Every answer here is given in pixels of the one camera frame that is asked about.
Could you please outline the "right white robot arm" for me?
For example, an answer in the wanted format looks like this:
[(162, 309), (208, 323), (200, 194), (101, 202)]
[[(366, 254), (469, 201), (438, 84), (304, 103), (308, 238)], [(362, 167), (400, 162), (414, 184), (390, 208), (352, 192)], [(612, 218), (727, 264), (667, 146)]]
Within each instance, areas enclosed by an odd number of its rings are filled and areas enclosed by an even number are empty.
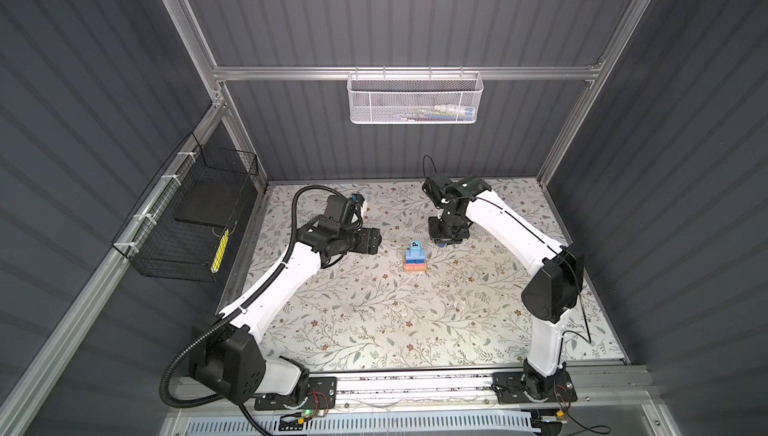
[(583, 290), (581, 250), (535, 228), (479, 177), (453, 181), (435, 174), (425, 179), (422, 191), (441, 211), (428, 219), (429, 237), (435, 244), (459, 244), (478, 225), (524, 265), (531, 279), (521, 300), (532, 317), (525, 367), (540, 378), (554, 376), (562, 368), (563, 336)]

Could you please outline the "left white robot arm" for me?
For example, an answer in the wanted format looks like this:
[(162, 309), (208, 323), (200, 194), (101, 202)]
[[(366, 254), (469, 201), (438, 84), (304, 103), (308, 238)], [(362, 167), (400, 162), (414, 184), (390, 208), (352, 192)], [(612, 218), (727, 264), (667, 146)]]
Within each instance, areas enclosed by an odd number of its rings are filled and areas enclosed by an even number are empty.
[[(299, 225), (299, 199), (313, 190), (329, 193), (325, 210)], [(305, 282), (349, 253), (378, 252), (380, 230), (364, 225), (365, 208), (366, 200), (359, 193), (344, 196), (321, 185), (300, 189), (291, 204), (292, 228), (286, 250), (256, 283), (211, 320), (212, 324), (226, 323), (190, 351), (189, 376), (236, 405), (254, 396), (291, 406), (301, 404), (309, 391), (309, 370), (287, 357), (265, 356), (260, 344), (270, 323)]]

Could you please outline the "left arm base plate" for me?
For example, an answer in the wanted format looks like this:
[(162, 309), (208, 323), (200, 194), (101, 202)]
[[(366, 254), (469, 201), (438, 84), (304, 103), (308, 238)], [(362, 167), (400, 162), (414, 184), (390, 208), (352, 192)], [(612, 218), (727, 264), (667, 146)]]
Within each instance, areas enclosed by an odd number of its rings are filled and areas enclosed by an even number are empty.
[(329, 410), (336, 405), (338, 379), (329, 376), (309, 376), (299, 388), (288, 396), (256, 395), (256, 411)]

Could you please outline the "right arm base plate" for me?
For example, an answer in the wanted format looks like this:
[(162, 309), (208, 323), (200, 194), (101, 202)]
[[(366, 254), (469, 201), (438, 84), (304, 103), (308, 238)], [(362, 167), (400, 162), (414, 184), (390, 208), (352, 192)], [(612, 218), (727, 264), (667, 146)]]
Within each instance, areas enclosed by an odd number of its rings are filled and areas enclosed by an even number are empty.
[(558, 369), (541, 377), (535, 371), (503, 371), (491, 375), (491, 390), (500, 404), (573, 403), (578, 395), (570, 374)]

